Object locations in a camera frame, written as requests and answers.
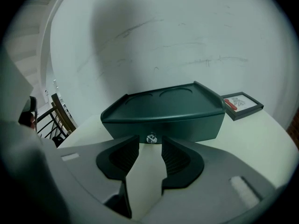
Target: framed picture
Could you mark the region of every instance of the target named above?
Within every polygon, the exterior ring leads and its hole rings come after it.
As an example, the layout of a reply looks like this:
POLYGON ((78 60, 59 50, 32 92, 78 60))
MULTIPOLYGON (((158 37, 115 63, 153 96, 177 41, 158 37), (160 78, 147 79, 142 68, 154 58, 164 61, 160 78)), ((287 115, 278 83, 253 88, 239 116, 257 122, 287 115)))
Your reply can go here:
POLYGON ((235 121, 263 109, 263 105, 244 92, 222 96, 226 103, 226 113, 235 121))

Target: brick wall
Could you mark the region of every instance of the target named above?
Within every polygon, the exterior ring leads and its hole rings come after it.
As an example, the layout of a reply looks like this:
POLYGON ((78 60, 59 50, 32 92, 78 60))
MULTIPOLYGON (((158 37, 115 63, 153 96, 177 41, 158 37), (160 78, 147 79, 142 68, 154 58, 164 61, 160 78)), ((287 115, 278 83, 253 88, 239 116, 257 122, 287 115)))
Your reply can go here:
POLYGON ((293 121, 286 131, 299 149, 299 109, 297 110, 293 121))

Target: wall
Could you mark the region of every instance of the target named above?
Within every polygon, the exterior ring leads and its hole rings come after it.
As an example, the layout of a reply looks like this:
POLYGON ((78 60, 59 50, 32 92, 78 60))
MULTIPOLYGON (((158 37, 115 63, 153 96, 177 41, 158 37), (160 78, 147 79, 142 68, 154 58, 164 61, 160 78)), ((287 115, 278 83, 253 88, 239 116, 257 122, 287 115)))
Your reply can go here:
POLYGON ((272 0, 64 0, 50 49, 79 125, 125 93, 197 80, 248 93, 287 128, 299 104, 297 42, 272 0))

